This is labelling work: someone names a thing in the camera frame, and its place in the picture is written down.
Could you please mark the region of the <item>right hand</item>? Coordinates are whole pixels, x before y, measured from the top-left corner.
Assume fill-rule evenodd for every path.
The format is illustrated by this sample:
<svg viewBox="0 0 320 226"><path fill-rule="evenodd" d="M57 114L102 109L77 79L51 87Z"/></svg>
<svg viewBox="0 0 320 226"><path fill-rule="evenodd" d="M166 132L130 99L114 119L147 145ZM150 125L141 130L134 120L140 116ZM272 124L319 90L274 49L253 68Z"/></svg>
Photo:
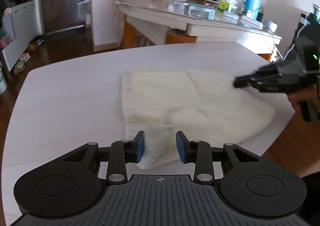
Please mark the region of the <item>right hand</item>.
<svg viewBox="0 0 320 226"><path fill-rule="evenodd" d="M317 88L315 84L307 88L304 88L300 91L289 93L287 95L287 98L296 113L299 113L302 115L302 110L299 103L304 101L309 101L316 107L317 113L319 114L320 101L319 101L319 94L317 92Z"/></svg>

